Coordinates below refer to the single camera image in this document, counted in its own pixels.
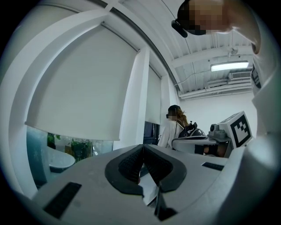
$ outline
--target white window shade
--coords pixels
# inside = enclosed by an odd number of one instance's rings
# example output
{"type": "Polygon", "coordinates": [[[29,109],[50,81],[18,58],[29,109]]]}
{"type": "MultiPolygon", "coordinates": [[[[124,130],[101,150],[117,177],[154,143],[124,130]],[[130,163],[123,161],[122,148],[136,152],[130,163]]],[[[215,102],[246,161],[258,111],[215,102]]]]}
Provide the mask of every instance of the white window shade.
{"type": "Polygon", "coordinates": [[[161,83],[151,67],[149,67],[148,73],[148,95],[146,101],[145,121],[160,124],[161,83]]]}
{"type": "Polygon", "coordinates": [[[104,27],[64,49],[32,98],[26,124],[54,134],[119,140],[136,51],[104,27]]]}

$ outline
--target white jacket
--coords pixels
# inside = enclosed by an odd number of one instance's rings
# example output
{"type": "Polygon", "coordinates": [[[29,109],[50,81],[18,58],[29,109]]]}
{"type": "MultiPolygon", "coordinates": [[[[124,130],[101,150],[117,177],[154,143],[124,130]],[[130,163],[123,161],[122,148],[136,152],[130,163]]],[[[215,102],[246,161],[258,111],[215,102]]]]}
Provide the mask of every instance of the white jacket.
{"type": "Polygon", "coordinates": [[[176,123],[175,121],[169,121],[167,126],[165,127],[163,134],[159,140],[158,146],[172,149],[172,140],[178,138],[180,133],[183,131],[183,127],[176,123]]]}

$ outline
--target ceiling light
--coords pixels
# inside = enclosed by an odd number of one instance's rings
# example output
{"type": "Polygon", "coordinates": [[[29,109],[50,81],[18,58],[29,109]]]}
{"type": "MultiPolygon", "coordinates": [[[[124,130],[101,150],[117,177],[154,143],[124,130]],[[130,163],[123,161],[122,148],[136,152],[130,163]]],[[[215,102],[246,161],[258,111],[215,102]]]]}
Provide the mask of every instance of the ceiling light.
{"type": "Polygon", "coordinates": [[[238,61],[238,62],[225,62],[220,64],[211,65],[211,72],[226,70],[226,69],[243,69],[247,68],[249,65],[248,61],[238,61]]]}

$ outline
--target woman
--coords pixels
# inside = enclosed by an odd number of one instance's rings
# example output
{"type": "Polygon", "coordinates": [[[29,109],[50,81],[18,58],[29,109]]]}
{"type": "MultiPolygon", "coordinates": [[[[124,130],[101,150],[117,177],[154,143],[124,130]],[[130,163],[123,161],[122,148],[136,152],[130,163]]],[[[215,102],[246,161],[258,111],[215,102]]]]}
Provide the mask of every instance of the woman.
{"type": "Polygon", "coordinates": [[[159,140],[158,146],[172,149],[172,140],[179,137],[185,126],[188,126],[187,118],[178,105],[172,105],[168,108],[168,125],[159,140]]]}

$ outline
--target long hair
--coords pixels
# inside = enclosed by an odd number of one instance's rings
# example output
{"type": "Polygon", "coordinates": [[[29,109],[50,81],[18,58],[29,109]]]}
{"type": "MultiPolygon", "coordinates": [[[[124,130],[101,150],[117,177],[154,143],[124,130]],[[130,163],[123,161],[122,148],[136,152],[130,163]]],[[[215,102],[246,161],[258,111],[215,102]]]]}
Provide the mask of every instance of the long hair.
{"type": "Polygon", "coordinates": [[[180,108],[176,108],[176,114],[177,114],[177,121],[180,122],[181,126],[186,127],[188,126],[186,115],[184,114],[184,111],[182,111],[180,108]]]}

